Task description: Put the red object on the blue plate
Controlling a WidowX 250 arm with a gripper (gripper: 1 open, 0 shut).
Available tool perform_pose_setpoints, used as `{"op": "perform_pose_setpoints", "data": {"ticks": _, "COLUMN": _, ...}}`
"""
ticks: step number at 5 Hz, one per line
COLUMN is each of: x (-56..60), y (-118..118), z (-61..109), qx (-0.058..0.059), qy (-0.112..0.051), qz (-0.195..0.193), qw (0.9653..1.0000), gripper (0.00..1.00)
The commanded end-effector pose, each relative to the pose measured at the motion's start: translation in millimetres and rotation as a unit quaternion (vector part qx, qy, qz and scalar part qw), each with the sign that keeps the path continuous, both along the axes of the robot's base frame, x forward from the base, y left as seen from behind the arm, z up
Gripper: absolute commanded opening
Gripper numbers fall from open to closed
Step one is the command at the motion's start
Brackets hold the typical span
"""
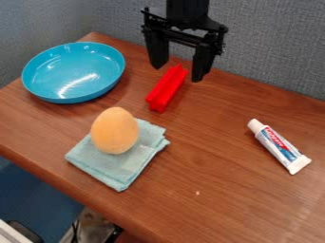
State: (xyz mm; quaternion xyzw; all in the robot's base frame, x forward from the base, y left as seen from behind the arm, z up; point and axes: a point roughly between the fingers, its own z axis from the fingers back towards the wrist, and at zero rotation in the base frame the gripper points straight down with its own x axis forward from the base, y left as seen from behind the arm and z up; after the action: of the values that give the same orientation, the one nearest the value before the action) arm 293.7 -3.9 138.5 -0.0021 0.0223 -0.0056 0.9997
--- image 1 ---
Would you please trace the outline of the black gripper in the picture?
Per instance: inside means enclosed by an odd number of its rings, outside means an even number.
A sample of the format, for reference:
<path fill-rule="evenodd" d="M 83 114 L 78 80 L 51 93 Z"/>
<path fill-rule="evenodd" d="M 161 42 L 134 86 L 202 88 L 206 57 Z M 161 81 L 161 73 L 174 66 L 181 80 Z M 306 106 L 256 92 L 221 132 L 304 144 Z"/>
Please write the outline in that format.
<path fill-rule="evenodd" d="M 166 0 L 162 8 L 145 7 L 142 33 L 151 66 L 169 61 L 169 42 L 195 47 L 191 80 L 198 83 L 210 72 L 214 54 L 223 52 L 229 29 L 209 16 L 210 0 Z"/>

